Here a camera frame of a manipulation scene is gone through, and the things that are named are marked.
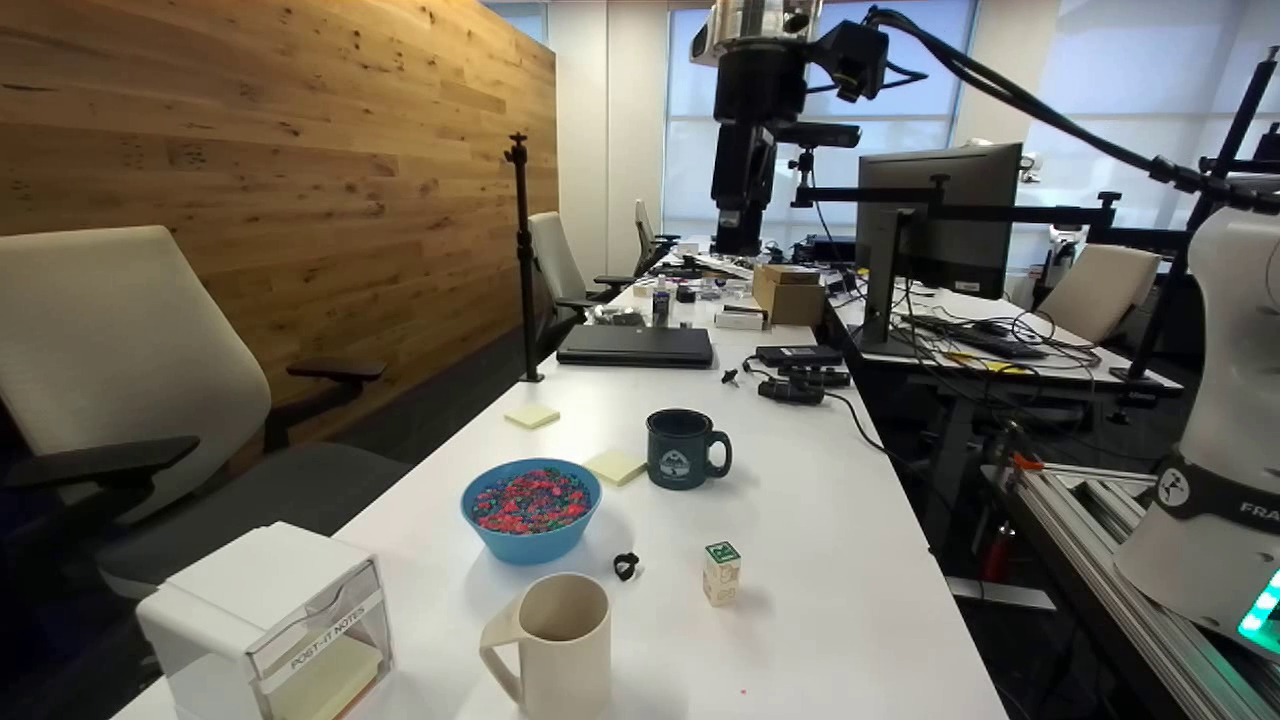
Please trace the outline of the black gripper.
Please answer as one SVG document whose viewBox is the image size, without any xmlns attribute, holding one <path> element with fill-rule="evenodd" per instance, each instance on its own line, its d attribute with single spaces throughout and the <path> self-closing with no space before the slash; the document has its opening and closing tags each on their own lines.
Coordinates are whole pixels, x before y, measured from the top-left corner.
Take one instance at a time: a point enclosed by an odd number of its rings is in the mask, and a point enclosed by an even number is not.
<svg viewBox="0 0 1280 720">
<path fill-rule="evenodd" d="M 771 205 L 775 142 L 798 149 L 854 149 L 854 125 L 804 122 L 808 68 L 820 68 L 841 102 L 877 102 L 888 68 L 888 38 L 877 23 L 820 30 L 825 0 L 713 0 L 691 41 L 691 60 L 714 68 L 714 253 L 761 253 Z"/>
</svg>

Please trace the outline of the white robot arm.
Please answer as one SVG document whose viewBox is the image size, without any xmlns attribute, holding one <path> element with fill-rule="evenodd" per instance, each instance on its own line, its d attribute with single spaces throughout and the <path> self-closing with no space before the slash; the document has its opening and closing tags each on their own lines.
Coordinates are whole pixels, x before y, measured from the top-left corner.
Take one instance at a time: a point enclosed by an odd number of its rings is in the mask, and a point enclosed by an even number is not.
<svg viewBox="0 0 1280 720">
<path fill-rule="evenodd" d="M 917 38 L 952 75 L 1053 125 L 1214 213 L 1187 239 L 1204 299 L 1204 367 L 1155 504 L 1116 554 L 1116 572 L 1158 607 L 1257 654 L 1280 632 L 1280 216 L 1274 197 L 1083 132 L 1009 75 L 917 21 L 871 9 L 820 30 L 825 0 L 713 0 L 687 57 L 714 68 L 714 125 L 778 142 L 804 110 L 804 68 L 843 102 L 877 98 L 888 30 Z"/>
</svg>

